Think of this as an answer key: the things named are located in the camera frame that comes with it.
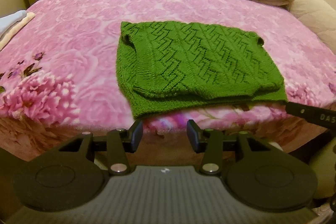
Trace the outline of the beige padded bed frame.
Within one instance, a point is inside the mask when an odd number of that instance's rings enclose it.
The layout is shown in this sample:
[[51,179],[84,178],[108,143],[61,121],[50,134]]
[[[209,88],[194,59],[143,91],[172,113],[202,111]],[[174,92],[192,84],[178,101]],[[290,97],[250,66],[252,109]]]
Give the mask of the beige padded bed frame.
[[335,53],[335,9],[324,0],[293,0],[289,12]]

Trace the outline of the cream folded garment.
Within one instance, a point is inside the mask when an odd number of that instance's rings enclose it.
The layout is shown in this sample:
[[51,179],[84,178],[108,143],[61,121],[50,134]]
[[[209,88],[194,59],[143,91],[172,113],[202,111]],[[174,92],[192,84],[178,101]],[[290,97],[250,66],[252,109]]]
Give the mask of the cream folded garment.
[[1,36],[1,50],[4,49],[5,46],[9,43],[9,41],[30,21],[32,21],[35,17],[35,14],[33,12],[27,12],[27,15],[25,18],[23,18],[21,21],[17,22],[13,26],[11,26],[3,36]]

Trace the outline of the pink floral bed blanket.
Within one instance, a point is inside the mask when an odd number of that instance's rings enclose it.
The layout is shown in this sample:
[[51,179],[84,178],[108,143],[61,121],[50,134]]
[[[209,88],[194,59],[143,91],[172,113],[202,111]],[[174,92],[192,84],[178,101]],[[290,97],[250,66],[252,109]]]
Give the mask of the pink floral bed blanket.
[[254,31],[284,76],[288,99],[335,108],[335,54],[282,8],[248,0],[40,0],[1,51],[1,87],[23,100],[1,116],[1,147],[31,160],[81,131],[133,117],[116,79],[120,24],[200,22]]

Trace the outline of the light blue folded garment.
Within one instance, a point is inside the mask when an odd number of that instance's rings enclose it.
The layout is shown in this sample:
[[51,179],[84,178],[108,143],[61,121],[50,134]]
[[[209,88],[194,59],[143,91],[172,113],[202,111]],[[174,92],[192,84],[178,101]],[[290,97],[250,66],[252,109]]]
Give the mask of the light blue folded garment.
[[21,21],[26,15],[26,10],[19,10],[13,14],[0,18],[0,36],[3,36],[11,26]]

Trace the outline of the green knitted sweater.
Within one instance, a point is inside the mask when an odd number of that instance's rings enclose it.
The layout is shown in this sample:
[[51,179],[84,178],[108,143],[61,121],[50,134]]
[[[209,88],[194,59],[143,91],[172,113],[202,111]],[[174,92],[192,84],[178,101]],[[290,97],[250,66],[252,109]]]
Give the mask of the green knitted sweater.
[[285,101],[284,77],[256,32],[198,22],[122,22],[117,82],[134,118]]

